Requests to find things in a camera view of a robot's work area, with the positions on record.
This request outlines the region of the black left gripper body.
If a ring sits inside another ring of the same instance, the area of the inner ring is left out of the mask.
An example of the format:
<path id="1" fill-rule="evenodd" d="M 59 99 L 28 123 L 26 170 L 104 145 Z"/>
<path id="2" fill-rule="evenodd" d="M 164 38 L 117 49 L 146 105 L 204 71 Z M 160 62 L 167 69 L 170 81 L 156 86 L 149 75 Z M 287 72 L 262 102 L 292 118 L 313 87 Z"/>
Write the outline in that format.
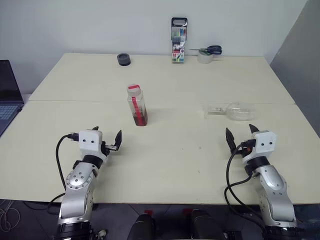
<path id="1" fill-rule="evenodd" d="M 117 145 L 107 145 L 105 141 L 101 142 L 100 150 L 103 155 L 106 157 L 110 154 L 111 151 L 115 152 L 118 151 Z"/>

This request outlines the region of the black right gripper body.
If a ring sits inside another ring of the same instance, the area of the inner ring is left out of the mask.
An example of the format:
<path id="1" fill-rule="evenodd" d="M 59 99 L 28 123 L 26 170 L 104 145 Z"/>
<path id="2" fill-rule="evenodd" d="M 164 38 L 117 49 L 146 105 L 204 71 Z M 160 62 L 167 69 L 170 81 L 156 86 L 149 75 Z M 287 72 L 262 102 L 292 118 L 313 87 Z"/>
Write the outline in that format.
<path id="1" fill-rule="evenodd" d="M 236 155 L 241 155 L 242 157 L 246 157 L 249 155 L 253 147 L 256 146 L 256 140 L 255 139 L 249 139 L 240 144 L 240 148 L 236 151 Z"/>

